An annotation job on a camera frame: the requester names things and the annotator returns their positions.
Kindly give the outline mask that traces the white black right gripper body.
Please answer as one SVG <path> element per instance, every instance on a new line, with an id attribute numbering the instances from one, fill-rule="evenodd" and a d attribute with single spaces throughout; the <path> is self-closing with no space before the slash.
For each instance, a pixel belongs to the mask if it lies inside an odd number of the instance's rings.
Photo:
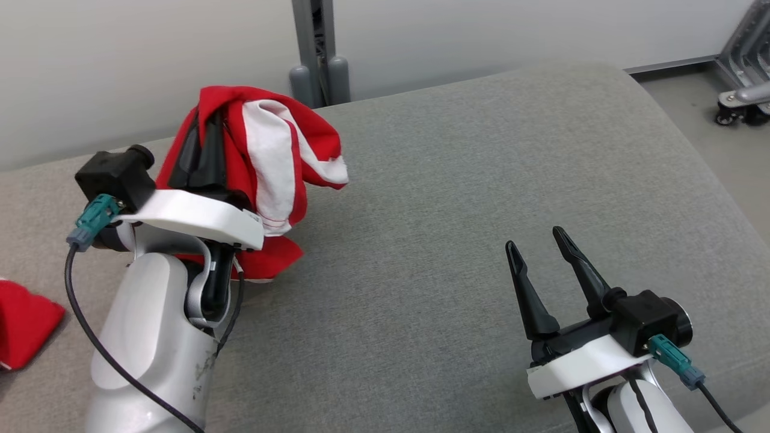
<path id="1" fill-rule="evenodd" d="M 651 355 L 634 357 L 610 335 L 611 318 L 585 320 L 558 333 L 537 334 L 527 326 L 532 342 L 529 389 L 537 399 L 558 396 L 585 385 L 635 370 L 654 382 Z"/>

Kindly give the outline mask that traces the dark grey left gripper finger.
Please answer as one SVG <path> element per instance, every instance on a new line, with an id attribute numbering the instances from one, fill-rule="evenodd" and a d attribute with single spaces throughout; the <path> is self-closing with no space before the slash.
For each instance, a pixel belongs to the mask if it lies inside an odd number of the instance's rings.
<path id="1" fill-rule="evenodd" d="M 171 171 L 170 188 L 200 188 L 193 183 L 193 174 L 198 170 L 201 150 L 199 111 L 194 110 L 192 121 Z"/>
<path id="2" fill-rule="evenodd" d="M 202 150 L 202 187 L 224 188 L 226 175 L 222 112 L 215 111 L 206 122 Z"/>

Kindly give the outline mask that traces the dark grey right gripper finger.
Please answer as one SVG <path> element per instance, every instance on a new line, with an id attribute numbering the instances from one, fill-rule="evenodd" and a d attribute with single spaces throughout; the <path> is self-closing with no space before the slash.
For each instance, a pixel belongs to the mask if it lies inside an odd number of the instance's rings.
<path id="1" fill-rule="evenodd" d="M 528 266 L 514 241 L 505 244 L 505 252 L 516 293 L 523 330 L 531 342 L 555 336 L 560 331 L 556 318 L 547 312 L 528 277 Z"/>
<path id="2" fill-rule="evenodd" d="M 605 294 L 610 290 L 607 282 L 600 276 L 599 271 L 581 252 L 563 227 L 554 226 L 552 234 L 562 257 L 574 269 L 574 274 L 588 302 L 589 318 L 599 320 L 608 317 L 609 313 L 603 304 Z"/>

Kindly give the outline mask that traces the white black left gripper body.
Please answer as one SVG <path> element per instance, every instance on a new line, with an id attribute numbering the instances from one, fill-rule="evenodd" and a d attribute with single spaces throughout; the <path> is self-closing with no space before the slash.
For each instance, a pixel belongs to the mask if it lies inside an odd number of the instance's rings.
<path id="1" fill-rule="evenodd" d="M 118 214 L 121 239 L 132 239 L 135 257 L 165 253 L 203 258 L 190 277 L 183 309 L 188 315 L 229 312 L 229 282 L 236 252 L 261 250 L 261 218 L 224 201 L 178 189 L 158 189 L 134 213 Z"/>

